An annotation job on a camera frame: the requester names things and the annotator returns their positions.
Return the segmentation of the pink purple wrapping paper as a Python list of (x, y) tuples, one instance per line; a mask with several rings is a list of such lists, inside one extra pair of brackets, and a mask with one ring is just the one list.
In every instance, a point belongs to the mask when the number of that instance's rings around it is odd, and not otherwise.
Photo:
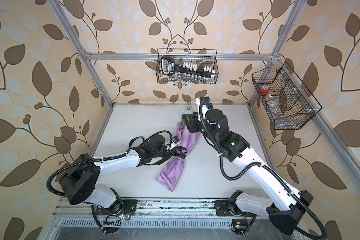
[(180, 146), (185, 147), (187, 152), (184, 157), (175, 157), (167, 163), (162, 171), (159, 173), (156, 181), (173, 192), (180, 180), (180, 177), (185, 168), (185, 157), (188, 156), (196, 147), (200, 133), (190, 133), (187, 127), (182, 127), (180, 123), (177, 124), (177, 136), (180, 138)]

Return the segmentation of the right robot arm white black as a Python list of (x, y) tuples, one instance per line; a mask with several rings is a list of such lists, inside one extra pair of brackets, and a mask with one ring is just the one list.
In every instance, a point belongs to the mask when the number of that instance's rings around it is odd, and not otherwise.
[[(288, 184), (241, 135), (230, 131), (228, 119), (222, 111), (203, 106), (197, 113), (184, 114), (183, 119), (191, 133), (201, 133), (218, 152), (225, 179), (235, 181), (248, 174), (268, 195), (263, 198), (236, 191), (229, 203), (233, 215), (252, 213), (268, 218), (285, 235), (290, 236), (297, 231), (312, 240), (327, 239), (324, 224), (309, 208), (313, 196)], [(321, 230), (319, 236), (298, 227), (304, 214), (308, 214), (318, 225)]]

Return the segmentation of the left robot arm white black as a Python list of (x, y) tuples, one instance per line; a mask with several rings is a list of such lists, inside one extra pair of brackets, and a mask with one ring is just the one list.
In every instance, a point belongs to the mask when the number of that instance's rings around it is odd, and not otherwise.
[(62, 167), (48, 178), (47, 189), (58, 196), (66, 197), (71, 205), (87, 203), (98, 205), (110, 212), (118, 212), (122, 199), (115, 189), (98, 184), (98, 180), (118, 171), (152, 165), (152, 159), (159, 159), (154, 164), (161, 165), (177, 153), (176, 147), (181, 142), (178, 136), (170, 136), (167, 142), (159, 131), (134, 147), (129, 142), (128, 149), (120, 155), (91, 158), (88, 154), (80, 155), (73, 164)]

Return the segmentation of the pink fake rose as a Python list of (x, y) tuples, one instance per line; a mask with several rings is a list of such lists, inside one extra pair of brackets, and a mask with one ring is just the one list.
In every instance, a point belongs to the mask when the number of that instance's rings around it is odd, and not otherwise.
[(187, 126), (187, 124), (188, 124), (188, 117), (182, 116), (180, 123), (181, 129), (183, 130)]

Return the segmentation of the pale green fake flower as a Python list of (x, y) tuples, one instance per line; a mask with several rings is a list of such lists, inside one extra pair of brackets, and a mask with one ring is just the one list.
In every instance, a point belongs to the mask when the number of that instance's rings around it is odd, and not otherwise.
[(184, 110), (181, 110), (180, 117), (182, 118), (184, 115), (192, 115), (191, 106), (186, 106)]

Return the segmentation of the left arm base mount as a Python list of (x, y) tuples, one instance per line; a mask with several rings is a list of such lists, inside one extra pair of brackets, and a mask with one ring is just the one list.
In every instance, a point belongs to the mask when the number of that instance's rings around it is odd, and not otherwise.
[(101, 215), (115, 215), (115, 216), (129, 216), (133, 215), (137, 210), (138, 200), (135, 199), (122, 199), (117, 200), (116, 203), (112, 204), (109, 208), (103, 208), (97, 206), (97, 210), (100, 211)]

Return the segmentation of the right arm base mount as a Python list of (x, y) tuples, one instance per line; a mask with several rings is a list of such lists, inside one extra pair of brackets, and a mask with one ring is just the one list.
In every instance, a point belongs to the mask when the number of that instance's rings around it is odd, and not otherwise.
[(244, 213), (237, 207), (233, 207), (233, 204), (228, 200), (216, 200), (214, 203), (216, 215), (218, 217), (253, 217), (253, 213)]

